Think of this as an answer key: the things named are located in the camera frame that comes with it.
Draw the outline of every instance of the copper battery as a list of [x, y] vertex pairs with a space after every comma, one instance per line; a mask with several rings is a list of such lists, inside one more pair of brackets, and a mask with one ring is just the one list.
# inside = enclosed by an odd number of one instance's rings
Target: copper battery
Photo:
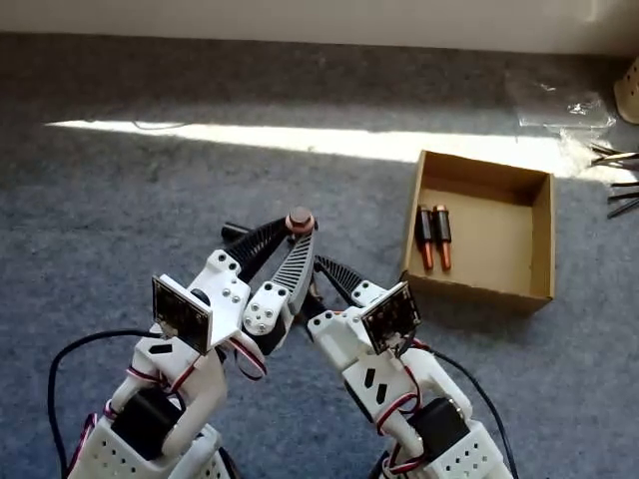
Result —
[[421, 252], [423, 268], [426, 270], [433, 269], [432, 244], [434, 238], [432, 234], [432, 212], [422, 206], [417, 207], [415, 240], [417, 242], [417, 248]]
[[450, 244], [452, 234], [450, 233], [450, 221], [448, 219], [448, 208], [444, 205], [437, 205], [432, 209], [432, 224], [435, 241], [441, 255], [441, 268], [448, 271], [452, 268], [452, 257]]

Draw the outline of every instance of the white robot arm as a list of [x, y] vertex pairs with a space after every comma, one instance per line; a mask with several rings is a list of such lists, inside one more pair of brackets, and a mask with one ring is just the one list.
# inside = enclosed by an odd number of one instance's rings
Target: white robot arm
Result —
[[[307, 294], [314, 230], [310, 212], [297, 209], [215, 250], [186, 288], [167, 275], [154, 277], [151, 332], [157, 337], [136, 344], [126, 379], [103, 416], [90, 416], [62, 477], [239, 477], [219, 433], [207, 424], [227, 398], [225, 351], [242, 354], [266, 374], [265, 354], [282, 345]], [[250, 299], [248, 281], [291, 235], [287, 258]]]
[[[511, 479], [468, 398], [414, 339], [420, 319], [407, 285], [385, 290], [321, 256], [316, 265], [352, 305], [317, 314], [309, 331], [362, 413], [394, 440], [370, 477]], [[425, 392], [436, 396], [428, 404]]]

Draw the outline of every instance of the clear plastic bag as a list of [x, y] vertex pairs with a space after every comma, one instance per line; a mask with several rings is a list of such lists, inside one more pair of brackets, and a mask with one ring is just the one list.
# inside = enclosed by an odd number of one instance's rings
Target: clear plastic bag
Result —
[[615, 123], [601, 96], [566, 71], [510, 70], [505, 85], [522, 127], [590, 130], [596, 137]]

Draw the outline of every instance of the white wall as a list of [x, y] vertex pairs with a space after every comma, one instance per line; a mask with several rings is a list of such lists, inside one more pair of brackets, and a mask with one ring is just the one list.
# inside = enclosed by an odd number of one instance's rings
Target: white wall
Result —
[[639, 0], [0, 0], [0, 30], [639, 54]]

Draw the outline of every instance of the cardboard box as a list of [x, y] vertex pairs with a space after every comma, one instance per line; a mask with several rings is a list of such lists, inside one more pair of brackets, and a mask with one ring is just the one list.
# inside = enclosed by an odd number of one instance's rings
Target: cardboard box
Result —
[[[525, 313], [554, 296], [551, 174], [422, 152], [405, 228], [402, 277], [413, 290], [482, 300]], [[418, 205], [448, 207], [452, 269], [438, 252], [426, 271], [414, 240]]]

